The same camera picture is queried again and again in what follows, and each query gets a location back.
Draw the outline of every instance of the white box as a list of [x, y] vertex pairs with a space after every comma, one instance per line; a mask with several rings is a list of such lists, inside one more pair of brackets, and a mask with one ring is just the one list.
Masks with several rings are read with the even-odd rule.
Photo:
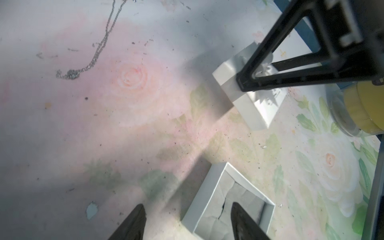
[[193, 199], [187, 213], [185, 214], [182, 223], [183, 225], [197, 238], [201, 239], [195, 233], [196, 227], [204, 214], [212, 195], [220, 181], [222, 174], [226, 171], [239, 185], [246, 190], [261, 198], [264, 202], [264, 209], [260, 219], [259, 227], [265, 232], [268, 232], [272, 221], [275, 204], [260, 190], [253, 186], [238, 170], [236, 170], [229, 162], [221, 162], [213, 164], [209, 169], [200, 189]]
[[[236, 82], [236, 74], [256, 51], [258, 44], [253, 42], [235, 56], [222, 63], [212, 75], [237, 108], [244, 121], [252, 131], [268, 129], [278, 112], [287, 92], [285, 88], [242, 92]], [[272, 70], [272, 54], [262, 62], [262, 65]], [[266, 71], [263, 74], [274, 74], [277, 70]]]

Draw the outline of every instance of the black metal bracket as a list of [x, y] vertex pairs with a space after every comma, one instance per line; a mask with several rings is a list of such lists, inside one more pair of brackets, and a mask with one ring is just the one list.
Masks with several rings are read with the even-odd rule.
[[108, 240], [142, 240], [146, 221], [144, 206], [139, 204]]
[[237, 202], [232, 205], [231, 221], [235, 240], [270, 240]]
[[[324, 0], [292, 0], [255, 53], [237, 74], [243, 92], [288, 86], [367, 81], [381, 85], [384, 76], [384, 34], [371, 0], [339, 0], [329, 7]], [[254, 72], [268, 53], [274, 52], [297, 23], [308, 17], [320, 50], [272, 63], [278, 71], [321, 63], [319, 66], [271, 76]], [[349, 35], [350, 42], [341, 39]]]

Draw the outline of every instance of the floral tablecloth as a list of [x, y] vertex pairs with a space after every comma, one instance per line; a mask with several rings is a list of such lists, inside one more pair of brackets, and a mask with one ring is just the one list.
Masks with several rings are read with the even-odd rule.
[[[251, 132], [212, 77], [264, 38], [272, 1], [128, 1], [95, 67], [55, 78], [89, 63], [111, 5], [2, 3], [1, 239], [107, 239], [139, 203], [144, 239], [195, 239], [181, 218], [223, 161], [276, 203], [272, 239], [360, 238], [377, 138], [345, 136], [324, 86]], [[274, 59], [305, 53], [292, 31]]]

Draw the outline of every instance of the yellow object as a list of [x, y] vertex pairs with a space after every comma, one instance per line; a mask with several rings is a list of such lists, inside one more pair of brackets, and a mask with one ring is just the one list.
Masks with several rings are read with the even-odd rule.
[[384, 85], [358, 82], [345, 90], [344, 103], [361, 130], [372, 135], [384, 133]]

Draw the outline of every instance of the necklace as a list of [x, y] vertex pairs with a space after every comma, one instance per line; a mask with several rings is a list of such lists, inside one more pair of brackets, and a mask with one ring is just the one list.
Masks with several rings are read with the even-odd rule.
[[115, 9], [116, 0], [113, 0], [112, 11], [111, 11], [111, 14], [109, 15], [108, 22], [107, 22], [107, 25], [105, 27], [105, 36], [101, 40], [99, 46], [97, 47], [95, 55], [93, 56], [91, 62], [85, 68], [82, 68], [82, 69], [79, 69], [79, 70], [70, 69], [67, 72], [67, 74], [65, 74], [63, 76], [61, 75], [61, 70], [57, 70], [57, 72], [56, 72], [56, 77], [57, 78], [74, 80], [74, 79], [76, 79], [76, 78], [78, 78], [80, 76], [80, 73], [88, 71], [89, 69], [91, 69], [96, 64], [97, 59], [99, 58], [99, 55], [100, 55], [101, 51], [104, 49], [105, 45], [107, 44], [108, 36], [112, 32], [112, 29], [113, 29], [113, 27], [114, 27], [114, 25], [116, 23], [116, 20], [118, 19], [119, 13], [121, 12], [121, 9], [122, 9], [123, 5], [126, 2], [127, 2], [127, 0], [122, 0], [122, 4], [120, 5], [120, 8], [119, 8], [119, 10], [118, 10], [118, 12], [116, 14], [115, 20], [113, 21], [113, 23], [111, 25], [111, 28], [108, 30], [108, 26], [109, 26], [109, 23], [111, 21], [113, 11]]

